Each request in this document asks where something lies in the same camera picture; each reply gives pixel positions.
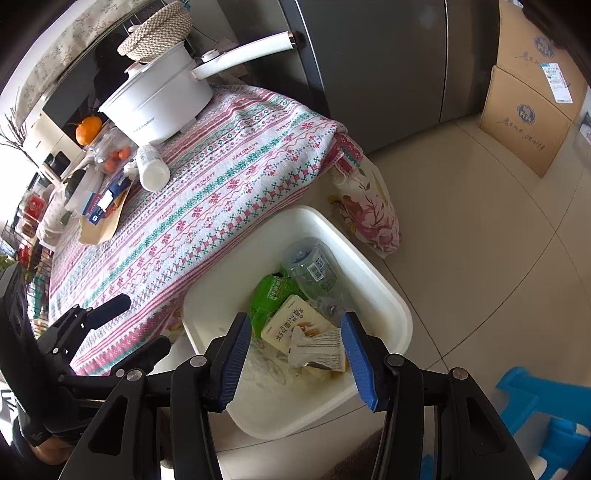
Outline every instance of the blue stool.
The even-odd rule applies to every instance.
[[[434,462],[431,455],[425,455],[421,461],[420,480],[433,480]]]
[[[501,418],[515,434],[535,412],[552,417],[540,456],[548,465],[540,480],[550,480],[559,468],[570,470],[589,441],[576,433],[579,423],[591,429],[591,388],[532,377],[525,368],[509,370],[496,386],[509,394]]]
[[[548,435],[540,449],[540,456],[548,462],[540,480],[550,480],[556,470],[570,470],[589,441],[576,433],[577,426],[568,420],[550,419]]]
[[[591,430],[591,388],[532,377],[523,367],[509,370],[496,387],[509,394],[501,418],[512,435],[537,411]]]

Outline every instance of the green snack package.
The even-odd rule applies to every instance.
[[[248,309],[252,333],[256,338],[261,338],[263,327],[290,295],[298,295],[307,300],[307,297],[297,286],[296,281],[287,274],[285,268],[282,268],[280,272],[262,278],[256,286],[255,294]]]

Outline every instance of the patterned tablecloth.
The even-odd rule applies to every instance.
[[[155,335],[182,328],[184,293],[258,222],[295,201],[324,171],[363,158],[345,127],[277,93],[216,87],[197,124],[160,148],[171,179],[157,193],[133,187],[119,228],[98,246],[71,222],[53,259],[50,322],[78,303],[126,293],[128,312],[88,334],[72,361],[107,374]]]

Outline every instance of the person's hand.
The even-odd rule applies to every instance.
[[[72,454],[73,446],[57,437],[48,438],[38,447],[31,445],[35,456],[47,465],[59,465],[64,463]]]

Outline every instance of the barcode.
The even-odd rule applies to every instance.
[[[312,275],[314,280],[320,281],[324,278],[324,274],[322,273],[323,268],[324,260],[322,259],[322,257],[318,257],[316,260],[314,260],[314,263],[312,263],[312,265],[308,266],[308,272],[310,272],[310,275]]]

